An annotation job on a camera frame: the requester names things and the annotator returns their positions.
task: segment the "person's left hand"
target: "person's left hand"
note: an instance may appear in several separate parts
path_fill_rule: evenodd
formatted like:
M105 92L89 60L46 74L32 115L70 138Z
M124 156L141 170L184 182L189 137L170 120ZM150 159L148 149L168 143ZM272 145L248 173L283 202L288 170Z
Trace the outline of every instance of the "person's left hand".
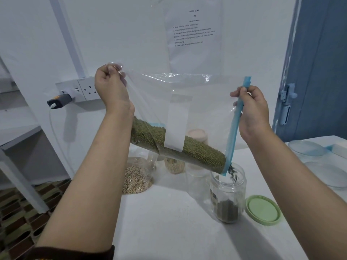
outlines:
M134 114L135 107L129 100L125 73L120 72L121 69L120 65L114 63L99 67L95 73L95 89L104 102L107 112L125 106L125 109Z

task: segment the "pink lid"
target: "pink lid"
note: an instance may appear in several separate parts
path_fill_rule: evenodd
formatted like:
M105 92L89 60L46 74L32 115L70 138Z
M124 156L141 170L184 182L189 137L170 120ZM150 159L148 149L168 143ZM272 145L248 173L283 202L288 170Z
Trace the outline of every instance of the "pink lid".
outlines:
M200 142L207 140L207 133L202 129L190 130L187 135Z

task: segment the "instruction paper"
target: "instruction paper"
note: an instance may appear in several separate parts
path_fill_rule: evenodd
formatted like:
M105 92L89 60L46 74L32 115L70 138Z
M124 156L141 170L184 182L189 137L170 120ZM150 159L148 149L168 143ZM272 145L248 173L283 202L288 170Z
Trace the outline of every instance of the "instruction paper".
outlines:
M164 5L172 73L221 72L221 0Z

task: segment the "door latch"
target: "door latch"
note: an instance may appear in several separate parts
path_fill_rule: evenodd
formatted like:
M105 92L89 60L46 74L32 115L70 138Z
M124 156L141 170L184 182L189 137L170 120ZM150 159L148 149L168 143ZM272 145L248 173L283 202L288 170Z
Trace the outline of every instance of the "door latch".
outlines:
M280 91L279 96L282 101L282 110L279 119L280 125L285 125L288 122L290 107L292 106L292 100L298 96L294 92L295 84L286 84L282 91Z

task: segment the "blank white sticker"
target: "blank white sticker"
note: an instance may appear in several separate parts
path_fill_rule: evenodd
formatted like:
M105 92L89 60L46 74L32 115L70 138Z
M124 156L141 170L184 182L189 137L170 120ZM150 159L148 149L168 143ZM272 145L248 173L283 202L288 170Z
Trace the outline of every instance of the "blank white sticker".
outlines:
M164 147L182 152L192 96L172 94Z

